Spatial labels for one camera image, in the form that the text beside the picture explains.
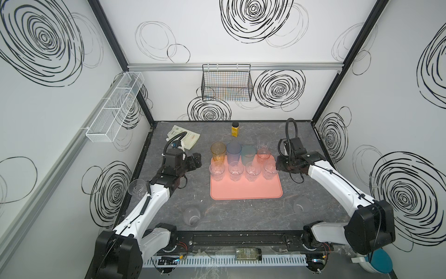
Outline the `clear faceted glass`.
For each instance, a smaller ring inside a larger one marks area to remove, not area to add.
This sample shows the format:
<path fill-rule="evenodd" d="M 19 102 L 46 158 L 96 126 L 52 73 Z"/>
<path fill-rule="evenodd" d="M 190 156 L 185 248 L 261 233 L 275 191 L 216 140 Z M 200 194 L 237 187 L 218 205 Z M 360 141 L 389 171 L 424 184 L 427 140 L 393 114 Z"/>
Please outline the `clear faceted glass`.
<path fill-rule="evenodd" d="M 209 171 L 212 180 L 221 181 L 225 176 L 225 165 L 222 162 L 212 162 Z"/>

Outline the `amber plastic cup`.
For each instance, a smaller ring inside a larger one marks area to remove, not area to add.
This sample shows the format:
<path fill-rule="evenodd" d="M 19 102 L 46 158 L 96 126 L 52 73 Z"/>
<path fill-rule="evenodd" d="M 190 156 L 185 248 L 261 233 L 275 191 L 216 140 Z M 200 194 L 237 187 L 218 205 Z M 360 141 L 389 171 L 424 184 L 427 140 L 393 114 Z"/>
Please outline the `amber plastic cup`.
<path fill-rule="evenodd" d="M 214 162 L 222 162 L 226 158 L 226 145 L 222 142 L 213 143 L 210 147 Z"/>

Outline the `small clear glass front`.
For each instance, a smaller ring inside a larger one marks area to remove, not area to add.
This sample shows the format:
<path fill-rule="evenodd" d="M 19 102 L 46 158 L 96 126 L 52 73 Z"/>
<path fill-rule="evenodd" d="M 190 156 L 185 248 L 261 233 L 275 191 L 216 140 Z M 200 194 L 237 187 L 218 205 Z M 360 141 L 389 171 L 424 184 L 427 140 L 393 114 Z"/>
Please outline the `small clear glass front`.
<path fill-rule="evenodd" d="M 264 163 L 262 174 L 266 180 L 272 180 L 277 173 L 276 162 L 274 160 L 268 160 Z"/>

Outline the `blue plastic cup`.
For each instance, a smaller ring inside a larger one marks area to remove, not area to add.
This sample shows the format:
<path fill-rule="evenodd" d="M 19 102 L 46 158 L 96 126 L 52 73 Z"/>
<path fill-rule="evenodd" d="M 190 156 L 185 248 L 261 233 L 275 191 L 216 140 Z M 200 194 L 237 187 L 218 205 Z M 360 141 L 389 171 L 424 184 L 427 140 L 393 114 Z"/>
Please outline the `blue plastic cup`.
<path fill-rule="evenodd" d="M 231 141 L 226 145 L 227 162 L 230 165 L 233 162 L 239 162 L 242 152 L 242 145 L 237 141 Z"/>

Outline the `pink plastic tray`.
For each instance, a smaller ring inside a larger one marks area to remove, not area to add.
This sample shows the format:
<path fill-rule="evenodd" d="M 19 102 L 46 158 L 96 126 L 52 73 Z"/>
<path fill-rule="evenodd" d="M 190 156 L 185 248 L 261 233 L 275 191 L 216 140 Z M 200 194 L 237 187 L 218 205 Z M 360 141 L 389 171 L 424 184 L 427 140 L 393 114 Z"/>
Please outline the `pink plastic tray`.
<path fill-rule="evenodd" d="M 224 160 L 224 166 L 222 180 L 216 181 L 212 177 L 210 179 L 210 196 L 214 200 L 275 199 L 283 195 L 279 174 L 271 180 L 266 180 L 261 173 L 255 181 L 249 181 L 243 173 L 240 180 L 233 181 L 228 171 L 227 158 Z"/>

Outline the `clear wine glass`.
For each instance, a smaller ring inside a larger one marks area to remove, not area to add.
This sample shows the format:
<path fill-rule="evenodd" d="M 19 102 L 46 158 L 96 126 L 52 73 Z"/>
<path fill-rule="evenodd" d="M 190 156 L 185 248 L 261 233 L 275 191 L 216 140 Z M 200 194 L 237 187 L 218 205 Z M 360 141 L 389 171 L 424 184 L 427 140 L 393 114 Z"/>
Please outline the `clear wine glass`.
<path fill-rule="evenodd" d="M 137 201 L 142 200 L 148 193 L 146 181 L 144 179 L 136 179 L 130 182 L 127 191 Z"/>

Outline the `teal plastic cup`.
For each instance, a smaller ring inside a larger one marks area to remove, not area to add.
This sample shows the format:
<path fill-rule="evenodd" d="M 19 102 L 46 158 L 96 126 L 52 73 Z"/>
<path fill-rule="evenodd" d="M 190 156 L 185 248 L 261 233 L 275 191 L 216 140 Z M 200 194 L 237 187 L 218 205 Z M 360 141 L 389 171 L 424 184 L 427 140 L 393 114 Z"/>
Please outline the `teal plastic cup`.
<path fill-rule="evenodd" d="M 252 162 L 256 154 L 257 154 L 257 149 L 255 146 L 243 145 L 240 156 L 242 164 L 246 166 L 249 162 Z"/>

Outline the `clear cup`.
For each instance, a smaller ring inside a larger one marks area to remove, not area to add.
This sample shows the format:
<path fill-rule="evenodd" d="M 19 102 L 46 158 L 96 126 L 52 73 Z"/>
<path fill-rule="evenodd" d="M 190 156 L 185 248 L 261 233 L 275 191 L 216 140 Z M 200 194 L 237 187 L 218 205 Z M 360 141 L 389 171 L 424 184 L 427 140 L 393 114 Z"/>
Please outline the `clear cup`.
<path fill-rule="evenodd" d="M 201 213 L 197 207 L 191 206 L 183 212 L 183 221 L 189 227 L 197 227 L 201 220 Z"/>

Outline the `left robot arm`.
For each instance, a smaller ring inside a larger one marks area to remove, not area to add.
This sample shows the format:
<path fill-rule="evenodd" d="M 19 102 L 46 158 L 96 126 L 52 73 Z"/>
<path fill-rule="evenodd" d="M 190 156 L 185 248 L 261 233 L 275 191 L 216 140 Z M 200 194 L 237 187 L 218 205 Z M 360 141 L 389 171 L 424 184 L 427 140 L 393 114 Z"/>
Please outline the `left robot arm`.
<path fill-rule="evenodd" d="M 181 187 L 186 174 L 202 165 L 201 154 L 187 156 L 181 149 L 181 141 L 186 135 L 183 131 L 168 140 L 163 148 L 160 169 L 145 184 L 145 196 L 113 230 L 104 231 L 97 237 L 86 278 L 137 279 L 144 262 L 161 249 L 175 247 L 175 226 L 160 223 L 151 232 L 147 229 L 161 207 Z"/>

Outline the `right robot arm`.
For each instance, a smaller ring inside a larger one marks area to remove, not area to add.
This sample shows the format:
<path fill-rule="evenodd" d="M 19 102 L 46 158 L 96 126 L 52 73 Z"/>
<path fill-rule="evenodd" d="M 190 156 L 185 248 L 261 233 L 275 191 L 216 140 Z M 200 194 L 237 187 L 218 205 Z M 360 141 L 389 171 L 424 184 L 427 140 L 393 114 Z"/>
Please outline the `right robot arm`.
<path fill-rule="evenodd" d="M 285 137 L 278 143 L 276 169 L 289 175 L 312 178 L 341 204 L 350 218 L 348 223 L 317 221 L 304 226 L 304 247 L 315 250 L 325 243 L 349 245 L 354 252 L 367 255 L 395 242 L 392 206 L 354 186 L 319 152 L 307 151 L 297 133 L 290 136 L 291 124 L 297 124 L 293 118 L 286 121 Z"/>

